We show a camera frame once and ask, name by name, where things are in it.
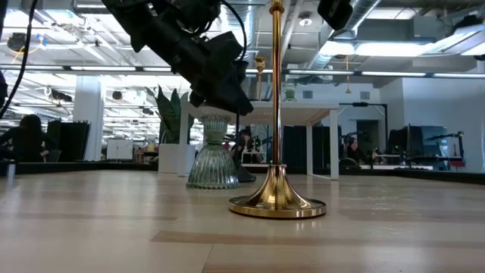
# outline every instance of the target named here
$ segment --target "ceiling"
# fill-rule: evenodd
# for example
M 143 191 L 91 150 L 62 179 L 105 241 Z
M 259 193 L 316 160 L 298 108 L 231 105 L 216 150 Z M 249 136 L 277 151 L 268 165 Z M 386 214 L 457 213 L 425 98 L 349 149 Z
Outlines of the ceiling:
M 113 66 L 159 66 L 167 64 L 148 48 L 135 53 L 130 46 L 130 37 L 120 24 L 104 8 L 100 0 L 78 0 L 75 7 L 51 6 L 55 1 L 44 0 L 44 7 L 36 13 L 36 22 L 33 24 L 33 36 L 39 34 L 45 40 L 39 45 L 38 37 L 33 39 L 32 47 L 38 50 L 29 54 L 28 64 L 53 65 L 113 65 Z M 245 21 L 246 31 L 249 35 L 249 57 L 256 55 L 271 59 L 272 45 L 272 17 L 268 12 L 270 2 L 263 0 L 230 0 L 236 9 L 244 10 L 250 5 L 252 16 Z M 290 4 L 296 2 L 283 1 L 286 12 L 283 14 L 283 27 L 288 30 L 292 19 L 302 12 L 309 12 L 311 24 L 303 27 L 295 19 L 293 30 L 283 31 L 289 37 L 288 49 L 283 56 L 283 65 L 308 67 L 309 63 L 321 50 L 324 42 L 319 39 L 324 22 L 316 13 L 318 1 L 302 1 L 299 13 Z M 372 41 L 405 41 L 410 39 L 406 33 L 413 32 L 414 38 L 423 35 L 428 27 L 430 33 L 449 33 L 457 20 L 469 12 L 481 14 L 485 10 L 483 0 L 382 0 L 367 16 L 367 19 L 358 27 L 358 35 L 349 42 L 357 47 L 362 43 Z M 27 16 L 18 8 L 11 7 L 11 16 L 5 21 L 5 28 L 0 42 L 0 64 L 19 64 L 22 56 L 11 51 L 6 42 L 13 33 L 25 32 Z M 226 30 L 232 30 L 236 37 L 242 39 L 240 28 L 227 24 L 229 15 L 221 15 L 211 29 L 206 33 L 208 37 L 216 36 Z M 471 56 L 460 54 L 438 54 L 427 57 L 378 57 L 367 55 L 350 55 L 348 60 L 342 56 L 330 56 L 330 65 L 338 70 L 368 70 L 368 71 L 469 71 L 475 65 Z M 10 86 L 17 78 L 15 71 L 6 71 L 5 76 Z M 106 121 L 116 121 L 116 124 L 105 125 L 106 137 L 124 136 L 142 138 L 156 138 L 158 135 L 158 119 L 153 115 L 144 115 L 139 108 L 116 108 L 116 105 L 135 105 L 142 103 L 147 107 L 155 105 L 150 96 L 144 96 L 143 102 L 116 101 L 112 99 L 114 91 L 126 93 L 128 91 L 143 91 L 145 86 L 150 88 L 161 85 L 164 94 L 169 96 L 171 90 L 177 89 L 179 93 L 189 92 L 189 83 L 178 76 L 123 76 L 104 75 L 103 81 L 107 86 L 108 109 L 105 111 Z M 389 79 L 382 80 L 376 77 L 351 77 L 353 83 L 372 83 L 376 87 L 382 86 Z M 329 83 L 339 84 L 347 81 L 346 77 L 335 76 Z M 41 114 L 47 121 L 52 118 L 72 118 L 72 107 L 53 108 L 47 105 L 56 105 L 45 95 L 46 87 L 61 91 L 75 99 L 76 76 L 67 74 L 38 74 L 26 73 L 21 88 L 14 101 L 20 104 L 40 104 L 28 108 L 17 107 L 9 112 L 11 122 L 0 121 L 3 128 L 16 124 L 21 115 L 34 111 Z M 195 130 L 194 138 L 201 139 L 200 132 Z

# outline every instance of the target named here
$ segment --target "exposed ductwork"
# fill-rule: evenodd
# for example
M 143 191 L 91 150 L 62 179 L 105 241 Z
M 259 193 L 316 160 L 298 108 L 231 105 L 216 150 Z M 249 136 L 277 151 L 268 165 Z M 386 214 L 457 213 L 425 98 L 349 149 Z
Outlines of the exposed ductwork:
M 357 35 L 357 29 L 365 20 L 365 18 L 371 13 L 371 11 L 377 7 L 380 0 L 352 0 L 351 5 L 353 7 L 353 12 L 349 18 L 349 22 L 341 30 L 341 35 L 348 37 L 349 39 L 354 39 Z M 326 22 L 322 25 L 318 37 L 318 42 L 320 48 L 325 45 L 328 38 L 333 35 L 333 30 Z M 319 52 L 311 59 L 307 64 L 306 69 L 320 70 L 324 69 L 330 62 L 333 56 L 331 55 L 321 55 Z
M 249 48 L 252 44 L 252 40 L 254 37 L 256 11 L 258 9 L 251 5 L 234 5 L 233 8 L 234 10 L 236 10 L 237 14 L 241 17 L 242 22 L 244 23 L 244 29 L 246 30 Z M 221 19 L 223 20 L 222 24 L 227 24 L 229 30 L 234 33 L 234 36 L 236 36 L 236 38 L 242 44 L 243 32 L 241 31 L 241 25 L 239 24 L 236 16 L 234 16 L 234 14 L 225 5 L 221 6 Z M 244 56 L 244 60 L 251 63 L 252 59 L 252 52 L 247 52 Z

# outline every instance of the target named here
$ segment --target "potted plant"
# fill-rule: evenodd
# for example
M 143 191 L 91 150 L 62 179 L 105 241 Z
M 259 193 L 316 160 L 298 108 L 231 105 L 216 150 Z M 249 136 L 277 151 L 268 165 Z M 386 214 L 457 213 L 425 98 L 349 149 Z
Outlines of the potted plant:
M 155 98 L 158 108 L 158 116 L 160 117 L 160 133 L 158 136 L 158 172 L 161 173 L 176 173 L 177 172 L 177 155 L 179 145 L 188 145 L 190 138 L 190 128 L 194 124 L 194 117 L 189 116 L 189 138 L 186 141 L 180 142 L 180 113 L 181 102 L 187 102 L 189 100 L 189 93 L 184 93 L 179 97 L 176 89 L 172 92 L 171 99 L 169 100 L 161 91 L 161 87 L 158 86 L 158 94 L 154 90 L 146 87 L 146 92 Z M 195 158 L 195 147 L 189 146 L 187 149 L 189 153 L 187 158 L 192 159 L 191 162 L 187 162 L 188 169 L 190 169 Z

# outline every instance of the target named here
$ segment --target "gold stand base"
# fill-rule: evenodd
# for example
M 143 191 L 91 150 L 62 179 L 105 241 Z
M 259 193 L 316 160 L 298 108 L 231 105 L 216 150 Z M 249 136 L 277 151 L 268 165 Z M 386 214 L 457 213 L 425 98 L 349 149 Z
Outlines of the gold stand base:
M 263 185 L 250 196 L 229 200 L 229 209 L 241 215 L 279 219 L 313 218 L 327 213 L 324 202 L 303 198 L 291 187 L 282 165 L 270 165 Z

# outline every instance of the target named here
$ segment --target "white planter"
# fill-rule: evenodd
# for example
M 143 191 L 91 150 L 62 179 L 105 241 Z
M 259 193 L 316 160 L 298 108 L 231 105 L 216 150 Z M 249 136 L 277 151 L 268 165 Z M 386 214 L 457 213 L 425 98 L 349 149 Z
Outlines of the white planter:
M 180 147 L 180 144 L 161 144 L 158 147 L 158 173 L 177 174 L 181 172 L 183 175 L 190 173 L 196 157 L 196 148 L 187 144 L 181 145 L 183 147 Z

